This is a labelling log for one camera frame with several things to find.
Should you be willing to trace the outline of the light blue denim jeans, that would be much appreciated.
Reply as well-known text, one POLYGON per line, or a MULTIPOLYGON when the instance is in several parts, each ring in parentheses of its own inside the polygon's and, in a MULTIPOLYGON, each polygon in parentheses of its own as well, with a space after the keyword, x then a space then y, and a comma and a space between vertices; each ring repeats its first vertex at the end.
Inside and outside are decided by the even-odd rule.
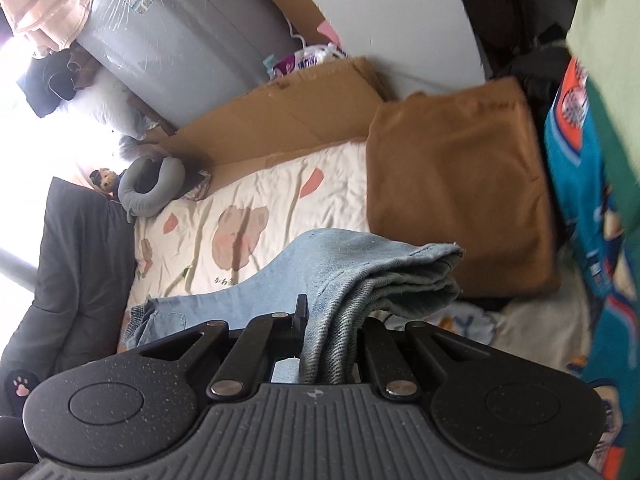
POLYGON ((211 320, 232 330, 259 315, 292 313, 299 296, 308 322, 298 359, 276 366, 276 382, 344 384, 355 362, 357 332, 373 311, 420 320, 451 304, 457 244, 413 246, 366 232, 323 229, 300 234, 257 274, 210 294, 150 299, 130 311, 127 349, 211 320))

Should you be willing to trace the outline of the black clothes pile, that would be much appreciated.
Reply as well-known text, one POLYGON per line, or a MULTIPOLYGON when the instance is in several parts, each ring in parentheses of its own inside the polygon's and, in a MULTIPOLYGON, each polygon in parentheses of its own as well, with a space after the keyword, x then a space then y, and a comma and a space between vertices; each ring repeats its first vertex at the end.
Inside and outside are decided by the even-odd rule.
POLYGON ((35 115, 43 118, 62 102, 70 102, 78 91, 92 86, 101 67, 96 58, 75 44, 46 58, 34 58, 17 84, 35 115))

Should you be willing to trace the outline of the dark grey blanket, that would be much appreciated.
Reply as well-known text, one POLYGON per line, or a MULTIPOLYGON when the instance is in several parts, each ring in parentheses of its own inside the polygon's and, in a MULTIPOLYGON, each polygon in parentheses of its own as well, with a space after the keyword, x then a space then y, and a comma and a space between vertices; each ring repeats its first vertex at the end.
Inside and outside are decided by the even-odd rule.
POLYGON ((40 382, 116 352, 136 267, 122 206, 53 179, 35 298, 1 357, 2 414, 21 416, 40 382))

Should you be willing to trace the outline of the teal cartoon print cloth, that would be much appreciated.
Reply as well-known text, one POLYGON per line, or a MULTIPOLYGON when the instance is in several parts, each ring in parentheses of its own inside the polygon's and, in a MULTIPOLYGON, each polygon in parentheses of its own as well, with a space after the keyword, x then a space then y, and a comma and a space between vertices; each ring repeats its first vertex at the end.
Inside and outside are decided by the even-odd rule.
POLYGON ((588 356, 573 372, 597 391, 605 430, 589 465, 605 479, 639 475, 639 298, 637 265, 620 218, 592 118, 588 74, 568 62, 544 123, 551 182, 568 241, 599 311, 588 356))

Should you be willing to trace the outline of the cream bear print bedsheet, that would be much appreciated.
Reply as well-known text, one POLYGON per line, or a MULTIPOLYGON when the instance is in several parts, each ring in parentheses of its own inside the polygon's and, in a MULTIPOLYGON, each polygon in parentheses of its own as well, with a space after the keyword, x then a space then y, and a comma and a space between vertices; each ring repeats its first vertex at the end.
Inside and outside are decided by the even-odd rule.
MULTIPOLYGON (((194 202, 174 200, 134 226, 138 268, 122 322, 148 300, 218 292, 250 278, 313 229, 366 232, 366 146, 347 142, 282 162, 194 202)), ((540 364, 568 370, 591 347, 587 293, 572 256, 561 286, 499 312, 455 301, 426 322, 540 364)))

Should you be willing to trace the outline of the grey neck pillow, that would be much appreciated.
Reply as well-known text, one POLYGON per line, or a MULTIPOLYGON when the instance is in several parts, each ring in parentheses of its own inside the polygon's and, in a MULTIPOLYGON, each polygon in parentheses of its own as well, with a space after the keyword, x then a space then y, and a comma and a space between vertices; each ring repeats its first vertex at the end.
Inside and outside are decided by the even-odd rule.
POLYGON ((181 196, 186 168, 175 157, 136 159, 119 179, 117 196, 127 220, 157 216, 172 200, 181 196))

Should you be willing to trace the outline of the small plush doll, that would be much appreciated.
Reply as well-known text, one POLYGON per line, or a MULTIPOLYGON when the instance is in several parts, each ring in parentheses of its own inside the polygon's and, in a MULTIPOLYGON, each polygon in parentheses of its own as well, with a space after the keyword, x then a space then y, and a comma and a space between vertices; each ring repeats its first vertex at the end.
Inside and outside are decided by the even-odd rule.
POLYGON ((118 199, 119 183, 120 180, 122 180, 120 174, 116 174, 116 172, 108 168, 100 168, 93 170, 93 172, 89 174, 89 179, 98 191, 108 197, 114 198, 114 200, 118 199))

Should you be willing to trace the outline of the brown folded garment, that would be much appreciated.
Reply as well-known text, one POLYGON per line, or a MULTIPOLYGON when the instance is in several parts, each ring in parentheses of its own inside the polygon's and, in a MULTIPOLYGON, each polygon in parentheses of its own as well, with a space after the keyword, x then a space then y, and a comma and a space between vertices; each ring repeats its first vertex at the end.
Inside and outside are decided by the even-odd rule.
POLYGON ((454 278, 464 296, 559 287, 546 173, 515 78, 381 105, 366 157, 371 232, 416 246, 460 245, 454 278))

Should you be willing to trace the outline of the brown cardboard sheet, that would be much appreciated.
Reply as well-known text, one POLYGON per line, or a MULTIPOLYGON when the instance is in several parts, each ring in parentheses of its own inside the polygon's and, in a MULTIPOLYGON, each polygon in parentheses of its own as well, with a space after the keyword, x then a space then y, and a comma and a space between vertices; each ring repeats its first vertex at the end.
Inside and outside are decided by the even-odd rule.
POLYGON ((366 58, 345 58, 263 84, 196 118, 156 150, 208 171, 217 191, 257 170, 363 142, 389 98, 366 58))

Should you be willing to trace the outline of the pink cloth pile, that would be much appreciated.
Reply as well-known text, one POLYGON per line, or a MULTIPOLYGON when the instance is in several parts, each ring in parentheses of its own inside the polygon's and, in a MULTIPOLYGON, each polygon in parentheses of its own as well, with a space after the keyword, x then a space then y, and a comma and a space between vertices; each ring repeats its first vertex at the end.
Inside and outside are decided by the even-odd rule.
POLYGON ((1 0, 13 35, 29 44, 34 58, 70 47, 88 20, 92 0, 1 0))

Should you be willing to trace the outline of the purple white plastic package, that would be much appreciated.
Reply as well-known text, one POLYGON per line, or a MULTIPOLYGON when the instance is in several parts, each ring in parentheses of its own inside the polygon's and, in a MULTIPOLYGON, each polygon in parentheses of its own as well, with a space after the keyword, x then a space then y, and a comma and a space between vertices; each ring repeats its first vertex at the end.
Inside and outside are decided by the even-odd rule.
POLYGON ((276 79, 312 66, 347 58, 347 54, 336 44, 313 44, 303 47, 284 58, 268 56, 262 61, 270 79, 276 79))

